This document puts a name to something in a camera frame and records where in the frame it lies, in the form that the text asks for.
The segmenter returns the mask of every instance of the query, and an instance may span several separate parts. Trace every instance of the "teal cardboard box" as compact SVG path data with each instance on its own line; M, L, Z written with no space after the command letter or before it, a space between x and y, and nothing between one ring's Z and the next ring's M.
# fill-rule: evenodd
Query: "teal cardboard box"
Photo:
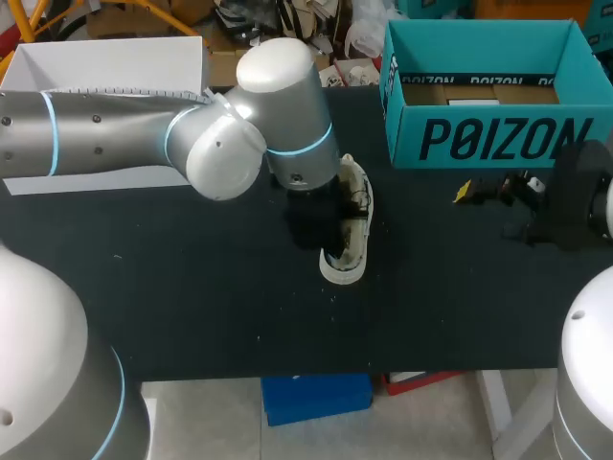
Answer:
M470 5L470 0L398 0L398 10L411 19L439 19L461 7Z
M405 100L433 88L521 97ZM391 21L379 92L396 168L550 168L560 146L606 142L613 125L613 87L571 21Z
M613 0L594 0L583 33L594 53L613 48Z

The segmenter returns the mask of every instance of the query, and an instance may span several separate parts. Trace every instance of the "white cardboard box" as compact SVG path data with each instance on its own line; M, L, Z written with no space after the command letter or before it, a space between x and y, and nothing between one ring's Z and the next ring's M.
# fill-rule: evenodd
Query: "white cardboard box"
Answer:
M199 94L206 86L206 62L197 36L29 43L17 48L0 89L127 87ZM173 168L152 166L5 183L12 195L28 195L165 187L187 181Z

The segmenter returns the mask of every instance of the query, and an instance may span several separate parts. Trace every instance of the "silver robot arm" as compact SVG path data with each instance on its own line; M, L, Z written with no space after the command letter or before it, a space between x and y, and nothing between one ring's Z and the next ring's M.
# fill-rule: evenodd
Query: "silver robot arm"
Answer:
M288 190L326 185L338 148L313 59L279 38L238 64L223 97L5 92L0 97L0 178L176 168L210 199L244 193L264 153Z

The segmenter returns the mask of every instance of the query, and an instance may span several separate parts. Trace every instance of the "red object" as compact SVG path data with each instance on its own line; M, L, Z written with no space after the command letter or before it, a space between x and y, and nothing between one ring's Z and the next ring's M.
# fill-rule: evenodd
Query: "red object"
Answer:
M416 388L422 388L423 386L429 385L431 383L436 383L437 381L447 380L455 376L459 376L464 372L461 371L452 371L452 372L435 372L432 374L424 374L422 376L415 376L412 379L407 379L404 381L398 381L396 383L390 383L387 380L387 376L381 376L381 381L385 385L385 388L390 396L399 395L400 393L404 393L407 391L415 390Z
M375 57L373 59L373 64L375 65L375 69L379 71L379 74L381 73L381 61L382 60L383 58L381 56Z
M17 48L21 33L16 24L0 34L0 58L5 58Z

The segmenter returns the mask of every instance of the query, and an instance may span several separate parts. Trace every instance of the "blue box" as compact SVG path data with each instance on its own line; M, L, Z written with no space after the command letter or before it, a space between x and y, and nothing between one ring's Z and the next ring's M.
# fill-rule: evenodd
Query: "blue box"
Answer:
M556 103L408 105L416 83L540 87ZM396 168L551 168L561 145L605 142L613 124L613 87L571 21L391 21L379 91Z
M367 409L373 388L366 374L271 377L261 394L268 424L278 426Z
M613 0L594 0L583 26L594 53L613 48Z
M439 19L458 8L467 7L470 0L398 0L398 10L411 19Z

